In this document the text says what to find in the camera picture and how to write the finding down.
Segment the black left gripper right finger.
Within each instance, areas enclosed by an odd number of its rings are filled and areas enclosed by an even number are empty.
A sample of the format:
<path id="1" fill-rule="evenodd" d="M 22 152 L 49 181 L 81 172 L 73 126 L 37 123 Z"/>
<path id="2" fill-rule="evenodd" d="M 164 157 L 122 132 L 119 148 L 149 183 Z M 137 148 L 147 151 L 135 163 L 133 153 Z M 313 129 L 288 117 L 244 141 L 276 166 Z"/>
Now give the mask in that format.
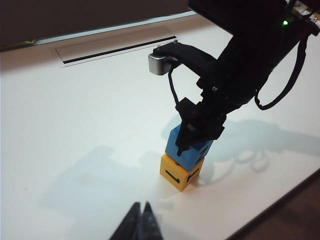
<path id="1" fill-rule="evenodd" d="M 149 202 L 146 202 L 140 218 L 141 240 L 162 240 L 163 236 Z"/>

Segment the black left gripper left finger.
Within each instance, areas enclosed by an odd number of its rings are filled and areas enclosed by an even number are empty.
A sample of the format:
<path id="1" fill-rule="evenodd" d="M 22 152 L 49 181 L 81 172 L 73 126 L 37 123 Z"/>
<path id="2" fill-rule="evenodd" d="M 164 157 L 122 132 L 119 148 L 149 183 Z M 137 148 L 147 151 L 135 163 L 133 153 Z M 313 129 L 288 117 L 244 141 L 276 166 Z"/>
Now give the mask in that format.
<path id="1" fill-rule="evenodd" d="M 121 223 L 114 231 L 110 240 L 139 240 L 139 225 L 141 218 L 141 204 L 135 202 L 125 217 L 122 219 Z"/>

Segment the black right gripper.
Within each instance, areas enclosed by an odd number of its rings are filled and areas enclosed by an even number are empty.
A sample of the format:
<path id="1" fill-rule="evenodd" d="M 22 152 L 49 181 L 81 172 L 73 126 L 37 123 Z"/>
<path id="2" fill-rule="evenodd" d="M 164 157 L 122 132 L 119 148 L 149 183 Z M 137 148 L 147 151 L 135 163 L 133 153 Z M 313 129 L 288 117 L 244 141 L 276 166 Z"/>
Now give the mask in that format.
<path id="1" fill-rule="evenodd" d="M 184 97 L 175 108 L 181 117 L 181 124 L 175 145 L 180 157 L 190 145 L 217 140 L 224 130 L 228 113 L 247 104 L 254 96 L 252 86 L 226 81 L 221 85 L 201 77 L 196 82 L 202 100 L 193 103 Z"/>

